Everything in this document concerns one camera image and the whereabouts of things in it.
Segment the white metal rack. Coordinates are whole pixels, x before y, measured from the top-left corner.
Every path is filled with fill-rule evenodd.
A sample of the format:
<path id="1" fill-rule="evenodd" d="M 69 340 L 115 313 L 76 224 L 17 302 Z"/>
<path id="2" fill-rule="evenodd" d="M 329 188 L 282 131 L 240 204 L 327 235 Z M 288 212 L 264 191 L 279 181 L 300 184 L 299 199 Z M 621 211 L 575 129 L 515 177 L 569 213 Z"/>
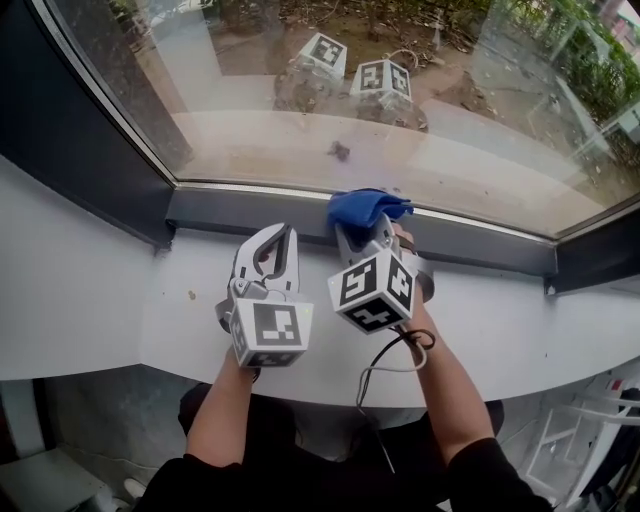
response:
<path id="1" fill-rule="evenodd" d="M 640 390 L 584 392 L 545 405 L 521 475 L 552 506 L 577 505 L 623 427 L 640 427 Z"/>

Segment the green hedge outside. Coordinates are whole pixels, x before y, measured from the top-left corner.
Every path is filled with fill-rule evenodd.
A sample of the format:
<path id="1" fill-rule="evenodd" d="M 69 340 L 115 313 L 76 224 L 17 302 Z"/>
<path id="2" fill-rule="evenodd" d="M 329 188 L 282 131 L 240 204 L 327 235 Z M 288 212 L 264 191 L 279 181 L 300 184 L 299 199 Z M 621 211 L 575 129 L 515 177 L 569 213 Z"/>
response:
<path id="1" fill-rule="evenodd" d="M 600 124 L 640 100 L 640 67 L 587 0 L 550 0 L 549 61 Z"/>

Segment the person's left forearm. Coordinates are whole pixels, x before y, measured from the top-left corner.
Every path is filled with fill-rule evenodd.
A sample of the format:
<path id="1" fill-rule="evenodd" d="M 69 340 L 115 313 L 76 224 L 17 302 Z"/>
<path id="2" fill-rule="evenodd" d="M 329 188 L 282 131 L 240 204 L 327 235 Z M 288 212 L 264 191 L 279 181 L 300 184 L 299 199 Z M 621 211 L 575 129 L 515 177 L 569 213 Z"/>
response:
<path id="1" fill-rule="evenodd" d="M 243 461 L 253 379 L 230 347 L 187 435 L 188 455 L 214 467 Z"/>

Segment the blue cleaning cloth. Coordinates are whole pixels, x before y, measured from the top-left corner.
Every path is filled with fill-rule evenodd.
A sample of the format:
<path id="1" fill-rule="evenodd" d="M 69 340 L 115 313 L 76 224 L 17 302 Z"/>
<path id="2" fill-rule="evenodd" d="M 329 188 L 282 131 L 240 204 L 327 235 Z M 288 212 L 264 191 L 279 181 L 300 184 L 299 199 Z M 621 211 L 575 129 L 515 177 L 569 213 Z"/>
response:
<path id="1" fill-rule="evenodd" d="M 327 205 L 327 224 L 330 229 L 340 226 L 356 244 L 363 244 L 383 214 L 395 221 L 413 212 L 410 199 L 380 189 L 357 189 L 331 197 Z"/>

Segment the person's black shirt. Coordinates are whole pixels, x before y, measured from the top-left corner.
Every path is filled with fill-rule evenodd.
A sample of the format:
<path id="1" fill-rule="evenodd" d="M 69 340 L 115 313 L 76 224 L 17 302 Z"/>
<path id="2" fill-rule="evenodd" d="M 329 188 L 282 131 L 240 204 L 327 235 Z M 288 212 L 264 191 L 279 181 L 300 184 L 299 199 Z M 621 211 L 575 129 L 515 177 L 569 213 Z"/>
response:
<path id="1" fill-rule="evenodd" d="M 254 395 L 244 460 L 223 468 L 184 455 L 154 475 L 134 512 L 553 512 L 494 439 L 446 463 L 427 414 L 379 433 L 364 429 L 343 462 L 298 447 L 292 408 Z"/>

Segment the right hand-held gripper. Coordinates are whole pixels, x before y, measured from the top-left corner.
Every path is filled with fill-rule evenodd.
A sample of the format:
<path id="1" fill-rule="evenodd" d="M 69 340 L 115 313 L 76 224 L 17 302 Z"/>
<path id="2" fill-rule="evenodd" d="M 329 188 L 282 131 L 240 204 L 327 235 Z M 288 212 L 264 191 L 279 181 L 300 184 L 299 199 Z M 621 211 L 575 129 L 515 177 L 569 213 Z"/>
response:
<path id="1" fill-rule="evenodd" d="M 387 214 L 373 226 L 371 244 L 379 252 L 363 260 L 345 227 L 336 223 L 334 230 L 340 259 L 350 267 L 328 279 L 329 293 L 334 311 L 352 326 L 365 334 L 395 327 L 412 318 L 416 290 L 424 302 L 432 299 L 430 263 L 401 250 Z"/>

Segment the person's right forearm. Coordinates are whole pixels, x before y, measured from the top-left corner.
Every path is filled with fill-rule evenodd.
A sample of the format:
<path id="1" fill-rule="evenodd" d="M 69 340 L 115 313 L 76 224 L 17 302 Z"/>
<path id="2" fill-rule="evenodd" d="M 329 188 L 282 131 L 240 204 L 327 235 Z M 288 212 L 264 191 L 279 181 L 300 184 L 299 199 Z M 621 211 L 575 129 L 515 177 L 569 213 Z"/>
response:
<path id="1" fill-rule="evenodd" d="M 414 335 L 409 350 L 417 371 L 432 430 L 445 463 L 466 447 L 495 436 L 487 407 L 468 373 L 440 336 L 423 303 L 414 294 L 414 311 L 404 329 Z"/>

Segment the person's right hand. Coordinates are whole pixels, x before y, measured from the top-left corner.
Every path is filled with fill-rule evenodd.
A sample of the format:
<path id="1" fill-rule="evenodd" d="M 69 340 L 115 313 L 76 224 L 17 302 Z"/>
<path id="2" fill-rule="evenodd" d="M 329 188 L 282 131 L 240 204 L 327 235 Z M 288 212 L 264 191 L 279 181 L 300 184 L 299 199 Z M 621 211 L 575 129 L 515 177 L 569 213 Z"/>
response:
<path id="1" fill-rule="evenodd" d="M 392 223 L 392 227 L 400 249 L 406 253 L 416 255 L 413 235 L 396 222 Z"/>

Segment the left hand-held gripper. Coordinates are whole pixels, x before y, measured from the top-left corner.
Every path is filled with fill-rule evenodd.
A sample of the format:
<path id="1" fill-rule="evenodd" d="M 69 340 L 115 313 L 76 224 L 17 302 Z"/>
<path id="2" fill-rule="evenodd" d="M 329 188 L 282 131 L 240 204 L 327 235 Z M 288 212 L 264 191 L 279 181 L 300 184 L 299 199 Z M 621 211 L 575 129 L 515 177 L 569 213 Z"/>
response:
<path id="1" fill-rule="evenodd" d="M 266 272 L 260 266 L 261 257 L 272 249 L 274 267 Z M 232 277 L 227 298 L 215 311 L 221 327 L 231 335 L 238 364 L 245 368 L 292 365 L 309 348 L 314 312 L 313 304 L 287 295 L 297 294 L 300 288 L 297 231 L 276 223 L 255 233 L 238 248 Z"/>

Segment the dark window frame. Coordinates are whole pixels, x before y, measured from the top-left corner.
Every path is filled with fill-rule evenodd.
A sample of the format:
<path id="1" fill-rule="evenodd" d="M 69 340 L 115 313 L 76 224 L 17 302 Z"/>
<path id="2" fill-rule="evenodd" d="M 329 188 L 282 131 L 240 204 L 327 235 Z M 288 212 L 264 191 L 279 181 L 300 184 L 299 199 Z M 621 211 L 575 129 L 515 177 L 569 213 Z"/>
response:
<path id="1" fill-rule="evenodd" d="M 640 0 L 587 0 L 640 67 Z M 432 260 L 640 294 L 640 100 L 600 124 L 550 0 L 0 0 L 0 157 L 159 248 L 335 193 L 410 199 Z"/>

